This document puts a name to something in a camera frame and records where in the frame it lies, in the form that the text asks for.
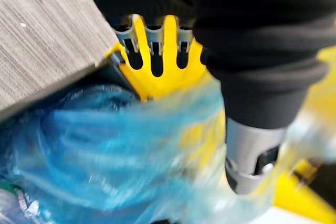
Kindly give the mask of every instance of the black sleeve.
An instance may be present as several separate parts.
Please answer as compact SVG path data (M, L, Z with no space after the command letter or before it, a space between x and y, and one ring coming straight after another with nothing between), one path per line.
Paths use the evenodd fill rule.
M133 13L197 20L194 35L211 53L207 67L222 83L226 114L254 127L294 119L327 72L317 51L336 43L336 0L94 1L107 20Z
M336 0L192 1L194 35L211 53L227 116L266 129L291 123L327 72L316 54L336 44Z

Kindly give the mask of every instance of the clear plastic wrap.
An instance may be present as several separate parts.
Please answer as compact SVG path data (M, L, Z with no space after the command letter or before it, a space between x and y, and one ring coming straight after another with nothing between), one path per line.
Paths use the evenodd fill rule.
M267 181L237 196L223 173L224 129L209 78L145 104L115 86L88 87L2 134L0 179L24 190L38 223L244 223L270 207L276 178L312 146L326 154L320 139L303 143L304 130L290 131Z

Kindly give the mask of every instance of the metal clip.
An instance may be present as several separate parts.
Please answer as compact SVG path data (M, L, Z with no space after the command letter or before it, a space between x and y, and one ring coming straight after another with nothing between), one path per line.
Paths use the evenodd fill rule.
M163 53L163 26L158 29L150 29L145 26L145 31L151 55L157 51L161 56Z
M135 33L134 23L132 22L131 27L129 27L125 31L118 31L113 29L117 38L119 39L120 43L124 46L125 51L127 54L131 51L135 53L139 52L139 43L137 34Z
M177 27L177 49L179 52L185 50L189 52L191 42L193 41L194 35L191 29L182 29Z

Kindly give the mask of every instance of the black fabric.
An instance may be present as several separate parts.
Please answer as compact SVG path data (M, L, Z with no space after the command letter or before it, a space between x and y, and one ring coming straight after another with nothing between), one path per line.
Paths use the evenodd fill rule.
M107 19L137 13L195 20L207 67L222 83L226 114L277 128L295 117L327 67L315 59L336 44L336 0L94 0Z

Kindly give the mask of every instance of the gray wooden surface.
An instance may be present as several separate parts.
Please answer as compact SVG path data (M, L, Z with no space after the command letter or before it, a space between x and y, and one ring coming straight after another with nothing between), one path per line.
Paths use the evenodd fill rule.
M115 42L92 0L0 0L0 109L99 61Z

